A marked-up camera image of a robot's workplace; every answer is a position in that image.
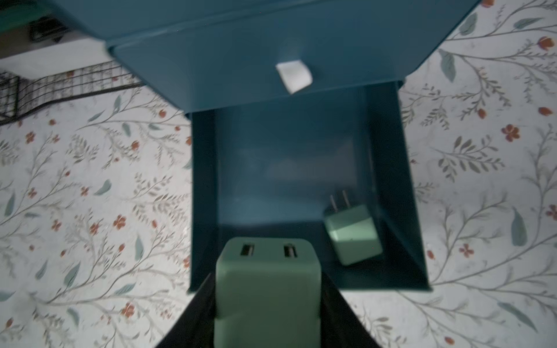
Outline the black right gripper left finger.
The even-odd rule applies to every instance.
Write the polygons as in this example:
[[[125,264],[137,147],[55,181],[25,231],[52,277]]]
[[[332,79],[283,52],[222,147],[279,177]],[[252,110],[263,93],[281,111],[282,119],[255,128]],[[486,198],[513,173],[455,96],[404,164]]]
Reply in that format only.
[[[214,347],[216,276],[210,273],[156,348]]]

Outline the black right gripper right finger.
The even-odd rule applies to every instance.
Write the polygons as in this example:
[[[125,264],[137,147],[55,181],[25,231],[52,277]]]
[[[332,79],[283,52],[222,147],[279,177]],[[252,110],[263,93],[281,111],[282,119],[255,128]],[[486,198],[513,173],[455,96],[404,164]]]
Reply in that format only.
[[[321,274],[321,347],[380,348],[325,272]]]

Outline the green plug cube front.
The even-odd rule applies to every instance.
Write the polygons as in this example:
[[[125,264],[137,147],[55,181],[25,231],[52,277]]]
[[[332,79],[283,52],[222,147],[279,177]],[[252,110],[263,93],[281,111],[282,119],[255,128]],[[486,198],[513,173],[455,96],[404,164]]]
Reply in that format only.
[[[234,237],[216,263],[215,347],[320,347],[321,264],[304,239]]]

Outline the green plug cube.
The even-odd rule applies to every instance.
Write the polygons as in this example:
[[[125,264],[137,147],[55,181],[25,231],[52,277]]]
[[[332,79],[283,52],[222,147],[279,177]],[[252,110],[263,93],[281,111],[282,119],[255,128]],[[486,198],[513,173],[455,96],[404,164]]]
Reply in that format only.
[[[342,197],[345,205],[341,207],[333,194],[329,196],[332,211],[323,218],[338,261],[351,266],[378,257],[383,246],[368,206],[352,205],[346,191]]]
[[[234,237],[216,263],[215,347],[320,347],[321,264],[304,239]]]

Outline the teal bottom drawer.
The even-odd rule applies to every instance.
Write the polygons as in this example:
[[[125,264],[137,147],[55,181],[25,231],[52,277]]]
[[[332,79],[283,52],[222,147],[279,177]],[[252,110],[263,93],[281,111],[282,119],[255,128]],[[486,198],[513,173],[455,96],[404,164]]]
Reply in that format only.
[[[193,113],[190,289],[237,236],[305,239],[343,290],[430,288],[398,91],[400,82]],[[323,225],[365,204],[383,253],[342,266]]]

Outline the white drawer knob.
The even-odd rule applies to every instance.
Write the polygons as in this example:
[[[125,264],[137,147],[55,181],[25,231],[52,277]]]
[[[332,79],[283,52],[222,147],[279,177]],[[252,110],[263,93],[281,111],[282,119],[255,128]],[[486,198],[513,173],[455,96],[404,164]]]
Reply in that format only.
[[[289,94],[295,94],[313,83],[313,75],[302,60],[278,63],[276,70]]]

